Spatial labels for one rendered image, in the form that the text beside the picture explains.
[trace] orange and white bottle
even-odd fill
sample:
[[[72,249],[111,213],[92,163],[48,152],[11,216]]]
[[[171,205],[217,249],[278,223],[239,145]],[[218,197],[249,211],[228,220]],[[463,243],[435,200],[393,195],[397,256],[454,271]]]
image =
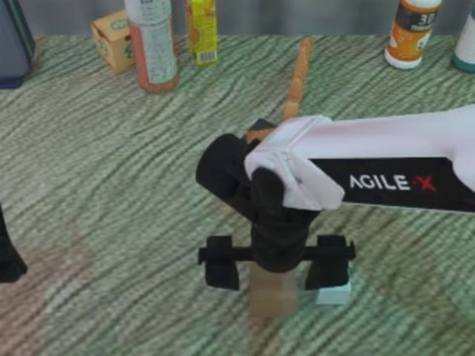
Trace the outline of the orange and white bottle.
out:
[[[442,0],[401,0],[384,51],[386,61],[398,69],[412,69],[422,62]]]
[[[178,83],[170,0],[125,0],[139,85],[151,93]]]

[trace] yellow box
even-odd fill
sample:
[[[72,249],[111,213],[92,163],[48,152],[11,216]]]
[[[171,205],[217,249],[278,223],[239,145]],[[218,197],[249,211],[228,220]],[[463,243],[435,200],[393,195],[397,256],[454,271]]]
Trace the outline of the yellow box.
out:
[[[214,0],[186,0],[186,27],[198,67],[217,63],[217,17]]]
[[[135,64],[125,10],[92,21],[91,28],[99,55],[113,71],[124,73]]]

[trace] small white cube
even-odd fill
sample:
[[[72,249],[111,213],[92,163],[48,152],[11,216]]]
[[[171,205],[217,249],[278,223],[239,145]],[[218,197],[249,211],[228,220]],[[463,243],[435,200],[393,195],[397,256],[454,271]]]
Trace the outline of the small white cube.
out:
[[[344,286],[321,288],[317,290],[316,303],[318,305],[342,305],[348,303],[351,295],[351,282]]]

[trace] striped tablecloth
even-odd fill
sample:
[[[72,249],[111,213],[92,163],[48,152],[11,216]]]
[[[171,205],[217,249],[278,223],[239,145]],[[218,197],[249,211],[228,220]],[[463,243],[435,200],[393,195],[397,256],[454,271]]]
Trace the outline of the striped tablecloth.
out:
[[[434,38],[408,72],[384,63],[386,38],[315,40],[302,115],[475,102],[475,76],[450,64],[455,38]],[[278,122],[298,41],[222,37],[220,64],[198,70],[181,39],[180,85],[158,96],[133,70],[112,74],[90,37],[37,39],[30,77],[0,92],[0,201],[30,266],[0,286],[1,356],[249,354],[247,265],[241,292],[207,288],[197,265],[209,235],[245,245],[249,226],[194,170],[220,134]],[[269,324],[261,355],[474,354],[475,217],[344,206],[315,221],[311,241],[317,233],[355,241],[352,300],[322,307],[301,292],[298,312]]]

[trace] cylindrical can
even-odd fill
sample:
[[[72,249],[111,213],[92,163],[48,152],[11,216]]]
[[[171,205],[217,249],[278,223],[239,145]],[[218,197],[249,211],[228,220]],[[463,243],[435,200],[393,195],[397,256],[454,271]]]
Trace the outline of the cylindrical can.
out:
[[[475,4],[455,48],[453,64],[460,70],[475,73]]]
[[[386,61],[399,69],[421,64],[442,0],[401,0],[391,38],[384,50]]]
[[[139,85],[152,93],[178,83],[170,0],[125,0]]]

